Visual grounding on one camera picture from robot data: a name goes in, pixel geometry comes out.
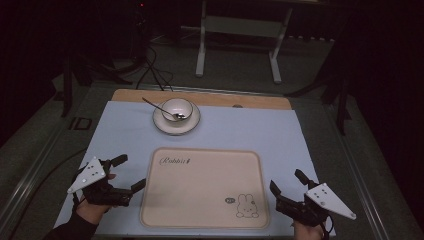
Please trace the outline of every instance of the table leg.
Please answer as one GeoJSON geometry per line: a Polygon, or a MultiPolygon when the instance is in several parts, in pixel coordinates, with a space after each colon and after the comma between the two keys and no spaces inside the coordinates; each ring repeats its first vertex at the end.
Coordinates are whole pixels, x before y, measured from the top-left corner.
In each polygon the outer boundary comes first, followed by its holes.
{"type": "Polygon", "coordinates": [[[293,9],[289,8],[286,13],[286,17],[284,19],[283,24],[281,24],[280,32],[277,36],[277,43],[275,45],[275,48],[273,51],[269,52],[269,61],[271,64],[271,70],[272,70],[272,76],[274,78],[274,83],[281,84],[281,76],[280,76],[280,69],[278,68],[278,62],[277,62],[277,56],[280,52],[281,43],[283,42],[284,35],[286,33],[287,26],[289,24],[290,16],[293,9]]]}
{"type": "Polygon", "coordinates": [[[203,0],[202,4],[202,19],[200,21],[200,47],[199,55],[197,57],[196,76],[203,76],[203,69],[205,66],[205,35],[206,35],[206,0],[203,0]]]}

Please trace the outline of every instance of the cartoon bunny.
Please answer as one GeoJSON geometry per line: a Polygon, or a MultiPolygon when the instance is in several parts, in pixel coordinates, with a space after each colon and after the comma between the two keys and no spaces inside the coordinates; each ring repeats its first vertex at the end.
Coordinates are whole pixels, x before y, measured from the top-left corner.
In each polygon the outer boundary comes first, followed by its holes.
{"type": "Polygon", "coordinates": [[[259,217],[258,208],[253,200],[252,194],[240,194],[238,198],[237,217],[257,218],[259,217]]]}

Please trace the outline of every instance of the robotic hand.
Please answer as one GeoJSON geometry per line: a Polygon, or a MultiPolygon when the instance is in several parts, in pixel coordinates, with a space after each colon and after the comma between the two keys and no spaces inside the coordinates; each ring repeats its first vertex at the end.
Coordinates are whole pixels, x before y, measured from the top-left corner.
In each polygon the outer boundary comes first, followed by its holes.
{"type": "Polygon", "coordinates": [[[317,184],[308,179],[306,175],[296,169],[295,176],[303,185],[308,185],[308,191],[304,195],[304,202],[295,202],[281,195],[281,190],[271,180],[270,190],[277,199],[276,210],[300,223],[315,227],[320,225],[324,231],[324,239],[329,238],[324,222],[330,216],[329,212],[335,212],[352,220],[356,215],[337,197],[326,183],[317,184]]]}
{"type": "Polygon", "coordinates": [[[146,186],[146,179],[132,185],[131,189],[114,188],[108,183],[110,167],[116,167],[127,160],[128,156],[125,154],[105,161],[93,157],[87,166],[79,169],[75,174],[73,184],[68,189],[68,193],[74,195],[74,210],[79,204],[76,191],[80,189],[91,204],[127,207],[133,194],[146,186]]]}

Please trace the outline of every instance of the metal frame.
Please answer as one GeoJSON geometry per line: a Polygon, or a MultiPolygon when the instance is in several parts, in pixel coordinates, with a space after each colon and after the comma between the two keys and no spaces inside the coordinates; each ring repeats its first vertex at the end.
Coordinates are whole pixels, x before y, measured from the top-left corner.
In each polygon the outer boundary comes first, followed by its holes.
{"type": "Polygon", "coordinates": [[[280,47],[283,42],[293,9],[289,8],[286,12],[284,21],[279,23],[271,21],[209,16],[206,13],[206,4],[207,0],[203,0],[202,19],[200,22],[200,47],[197,57],[196,76],[203,76],[206,57],[205,35],[206,31],[208,31],[276,38],[275,48],[269,52],[269,61],[271,64],[274,82],[276,84],[282,83],[277,56],[280,51],[280,47]]]}

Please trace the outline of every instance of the dark background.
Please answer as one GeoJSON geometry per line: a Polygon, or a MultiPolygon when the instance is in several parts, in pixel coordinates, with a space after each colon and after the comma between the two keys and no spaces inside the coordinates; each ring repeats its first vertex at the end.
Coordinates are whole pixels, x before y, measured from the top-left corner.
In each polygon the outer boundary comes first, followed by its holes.
{"type": "MultiPolygon", "coordinates": [[[[287,34],[303,36],[305,41],[310,37],[337,40],[321,73],[349,78],[349,93],[356,98],[405,199],[424,228],[420,198],[424,192],[419,187],[424,181],[424,3],[375,0],[365,6],[356,1],[333,2],[360,6],[362,10],[296,5],[287,34]]],[[[113,57],[133,57],[130,39],[134,24],[140,20],[134,20],[139,3],[0,3],[0,146],[53,96],[51,79],[63,71],[62,61],[69,49],[106,64],[111,64],[113,57]],[[105,24],[112,27],[106,30],[102,27],[105,24]],[[105,37],[110,39],[109,44],[103,41],[105,37]]],[[[144,3],[142,20],[170,38],[178,39],[181,25],[199,25],[200,1],[144,3]]],[[[237,2],[223,4],[210,8],[224,14],[237,2]]],[[[248,5],[238,7],[240,16],[279,17],[273,3],[256,12],[248,5]]]]}

